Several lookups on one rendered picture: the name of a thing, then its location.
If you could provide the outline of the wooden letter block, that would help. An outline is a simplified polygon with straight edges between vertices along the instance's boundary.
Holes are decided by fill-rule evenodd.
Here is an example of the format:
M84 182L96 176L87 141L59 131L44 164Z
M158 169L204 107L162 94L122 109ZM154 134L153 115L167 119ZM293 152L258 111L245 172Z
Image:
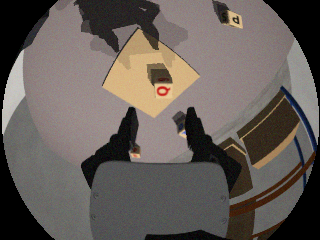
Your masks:
M140 146L135 146L133 150L130 151L132 157L140 158L141 156L141 148Z
M172 77L155 77L154 94L155 98L172 98L173 82Z
M230 10L220 11L221 23L233 28L243 28L241 15Z
M184 138L187 138L184 124L185 124L185 119L177 125L177 133L178 135Z

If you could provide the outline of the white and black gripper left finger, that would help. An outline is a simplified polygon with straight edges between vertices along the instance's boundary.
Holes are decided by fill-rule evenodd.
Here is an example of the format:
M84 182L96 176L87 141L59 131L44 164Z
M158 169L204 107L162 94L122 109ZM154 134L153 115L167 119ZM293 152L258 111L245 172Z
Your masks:
M113 134L110 137L110 142L99 148L95 155L90 156L81 163L81 169L90 189L95 172L102 162L131 161L129 151L135 147L138 127L136 109L129 107L126 116L121 121L118 133Z

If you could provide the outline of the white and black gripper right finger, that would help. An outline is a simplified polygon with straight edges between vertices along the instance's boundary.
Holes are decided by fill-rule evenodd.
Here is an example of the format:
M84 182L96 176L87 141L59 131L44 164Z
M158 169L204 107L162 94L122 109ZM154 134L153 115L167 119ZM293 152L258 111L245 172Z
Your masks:
M219 164L226 175L230 193L241 172L241 164L232 157L227 156L223 149L212 142L212 137L205 134L201 119L197 118L194 107L187 108L185 131L188 148L193 152L191 162L213 162Z

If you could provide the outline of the tan flat mat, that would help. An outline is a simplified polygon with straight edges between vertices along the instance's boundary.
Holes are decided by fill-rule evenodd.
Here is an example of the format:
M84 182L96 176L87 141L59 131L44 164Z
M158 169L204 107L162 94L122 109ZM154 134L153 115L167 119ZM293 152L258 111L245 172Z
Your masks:
M155 98L155 77L172 77L172 98ZM103 88L155 118L199 77L171 49L138 29L116 59Z

